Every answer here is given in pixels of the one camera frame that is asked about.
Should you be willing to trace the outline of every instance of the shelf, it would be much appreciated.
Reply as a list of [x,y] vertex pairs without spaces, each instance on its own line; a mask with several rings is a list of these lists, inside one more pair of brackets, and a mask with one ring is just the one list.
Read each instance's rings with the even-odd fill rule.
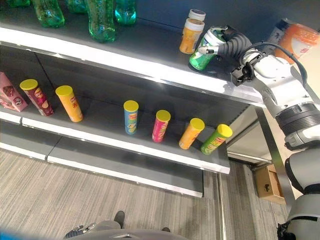
[[60,136],[0,121],[0,148],[46,160]]
[[193,70],[190,55],[179,51],[180,33],[143,24],[118,26],[116,41],[101,44],[89,35],[87,15],[69,13],[64,4],[61,8],[66,22],[57,29],[41,27],[32,7],[1,10],[1,44],[263,106],[261,95],[244,84],[235,87],[221,64],[211,64],[206,72]]
[[55,111],[52,116],[41,116],[32,104],[23,112],[12,111],[11,114],[21,116],[22,124],[27,127],[190,165],[202,170],[224,174],[230,171],[225,145],[221,145],[212,155],[204,155],[200,151],[202,142],[213,132],[212,128],[206,127],[191,148],[183,150],[178,146],[178,141],[185,130],[185,122],[171,120],[163,142],[155,143],[151,138],[155,115],[140,111],[137,132],[128,135],[125,132],[122,106],[85,97],[78,97],[78,101],[84,114],[83,121],[78,123],[70,121],[57,97],[49,101]]
[[47,160],[194,197],[203,196],[202,170],[98,144],[62,137]]

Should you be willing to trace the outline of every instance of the gray carpet floor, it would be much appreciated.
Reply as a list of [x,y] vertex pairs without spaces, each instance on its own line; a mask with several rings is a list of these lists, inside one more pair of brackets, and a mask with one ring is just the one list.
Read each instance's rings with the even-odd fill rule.
[[[259,199],[253,174],[231,162],[222,176],[228,240],[272,240],[285,206]],[[0,150],[0,228],[41,238],[126,213],[126,229],[169,227],[190,240],[219,240],[217,175],[205,172],[203,198],[64,167]]]

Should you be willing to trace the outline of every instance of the maroon pringles can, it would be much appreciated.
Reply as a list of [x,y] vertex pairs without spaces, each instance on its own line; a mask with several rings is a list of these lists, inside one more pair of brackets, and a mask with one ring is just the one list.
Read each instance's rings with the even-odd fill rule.
[[20,83],[20,88],[29,97],[42,116],[50,116],[54,113],[47,96],[42,92],[37,80],[27,79]]

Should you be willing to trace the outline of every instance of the black cable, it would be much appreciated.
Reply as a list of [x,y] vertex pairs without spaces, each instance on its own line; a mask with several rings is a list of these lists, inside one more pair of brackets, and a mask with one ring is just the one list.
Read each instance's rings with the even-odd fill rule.
[[293,53],[289,52],[288,50],[286,50],[285,48],[283,48],[282,46],[280,46],[278,44],[275,44],[275,43],[272,43],[272,42],[267,42],[267,41],[263,41],[263,42],[258,42],[258,43],[252,44],[251,46],[249,46],[246,49],[244,49],[242,51],[242,53],[240,54],[240,56],[239,56],[240,65],[242,65],[242,59],[243,59],[244,55],[246,54],[246,52],[248,50],[256,48],[256,47],[259,47],[259,46],[265,46],[265,45],[274,46],[274,47],[280,49],[282,52],[284,52],[285,55],[287,55],[289,58],[291,58],[296,63],[296,65],[299,68],[300,75],[301,75],[301,78],[302,78],[302,85],[305,87],[306,84],[307,84],[307,78],[308,78],[308,74],[307,74],[307,71],[306,71],[305,67],[298,61],[298,59],[294,56]]

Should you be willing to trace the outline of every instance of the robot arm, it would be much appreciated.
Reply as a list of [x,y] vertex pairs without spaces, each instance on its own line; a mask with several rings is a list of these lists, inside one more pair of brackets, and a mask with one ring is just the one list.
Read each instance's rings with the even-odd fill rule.
[[[231,28],[211,28],[225,31],[226,43],[198,48],[202,54],[216,54],[233,59],[232,82],[244,82],[256,89],[285,135],[289,150],[294,153],[285,161],[286,173],[292,185],[303,193],[292,206],[287,222],[278,226],[279,240],[318,240],[320,236],[320,106],[305,90],[307,72],[301,63],[282,47],[269,42],[251,44],[241,33]],[[280,48],[298,65],[302,83],[291,74],[289,63],[256,49],[262,45]]]

